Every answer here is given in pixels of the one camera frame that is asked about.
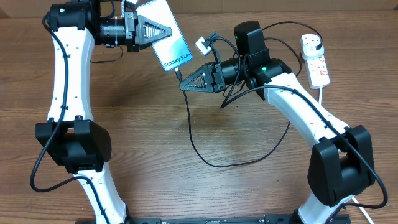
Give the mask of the Samsung Galaxy smartphone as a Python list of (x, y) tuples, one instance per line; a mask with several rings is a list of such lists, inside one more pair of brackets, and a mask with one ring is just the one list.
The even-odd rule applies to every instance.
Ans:
[(140, 16), (171, 28), (171, 36), (152, 44), (165, 71), (171, 71), (193, 59), (189, 46), (166, 0), (147, 2), (139, 6), (137, 12)]

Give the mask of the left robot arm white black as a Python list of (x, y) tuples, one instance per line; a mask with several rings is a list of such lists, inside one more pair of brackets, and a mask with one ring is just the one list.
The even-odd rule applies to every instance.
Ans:
[(129, 210), (114, 184), (109, 160), (111, 138), (96, 124), (90, 105), (90, 65), (96, 45), (126, 46), (138, 52), (176, 35), (161, 18), (167, 6), (152, 2), (139, 14), (133, 2), (124, 5), (122, 19), (103, 17), (99, 1), (53, 4), (42, 23), (52, 36), (55, 51), (53, 96), (47, 120), (35, 126), (42, 155), (71, 174), (83, 187), (96, 223), (132, 223)]

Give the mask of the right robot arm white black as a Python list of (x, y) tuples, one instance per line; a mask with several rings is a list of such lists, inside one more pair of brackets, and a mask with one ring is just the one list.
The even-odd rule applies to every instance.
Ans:
[(231, 93), (244, 82), (251, 92), (277, 108), (312, 150), (308, 168), (311, 195), (290, 215), (266, 215), (265, 223), (349, 223), (340, 214), (356, 205), (354, 197), (379, 180), (374, 170), (371, 135), (350, 127), (324, 109), (282, 60), (271, 58), (258, 21), (234, 28), (234, 56), (202, 65), (180, 78), (182, 91)]

